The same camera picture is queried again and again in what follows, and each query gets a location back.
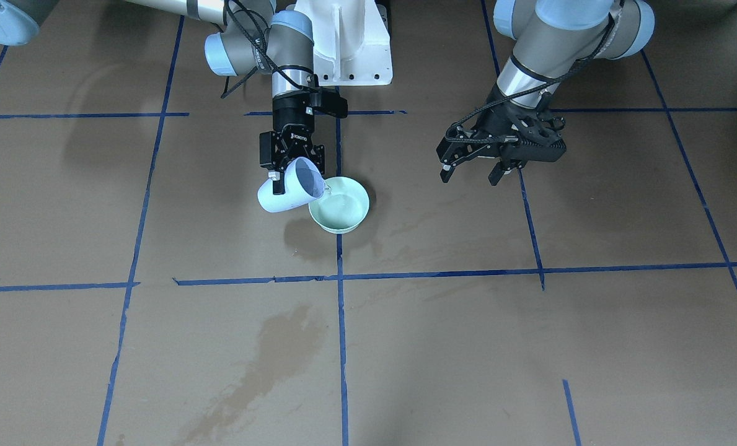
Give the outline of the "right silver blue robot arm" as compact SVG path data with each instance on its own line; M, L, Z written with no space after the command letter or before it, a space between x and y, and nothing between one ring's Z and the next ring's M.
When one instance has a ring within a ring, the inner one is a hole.
M272 197L326 189L325 148L312 142L315 113L345 118L348 102L319 84L314 72L312 22L275 1L144 1L143 6L213 24L204 43L210 70L244 84L258 73L272 86L272 129L258 138L258 163Z

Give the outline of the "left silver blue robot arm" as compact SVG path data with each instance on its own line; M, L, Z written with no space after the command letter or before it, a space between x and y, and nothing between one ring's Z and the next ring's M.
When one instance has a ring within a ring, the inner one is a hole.
M595 59L621 59L651 40L655 13L644 1L498 1L495 28L515 44L485 104L451 124L436 153L440 178L477 157L495 159L496 185L529 162L566 152L565 121L550 110L557 88Z

